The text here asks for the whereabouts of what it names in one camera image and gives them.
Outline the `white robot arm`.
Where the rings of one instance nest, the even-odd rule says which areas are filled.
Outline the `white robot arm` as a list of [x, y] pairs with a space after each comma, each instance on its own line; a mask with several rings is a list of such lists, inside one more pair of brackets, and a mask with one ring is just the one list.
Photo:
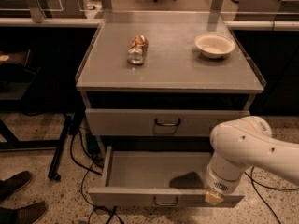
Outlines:
[[212, 129], [209, 140], [213, 155], [206, 168], [207, 203], [222, 203], [250, 166], [299, 184], [299, 145], [273, 138], [269, 124], [260, 117], [223, 122]]

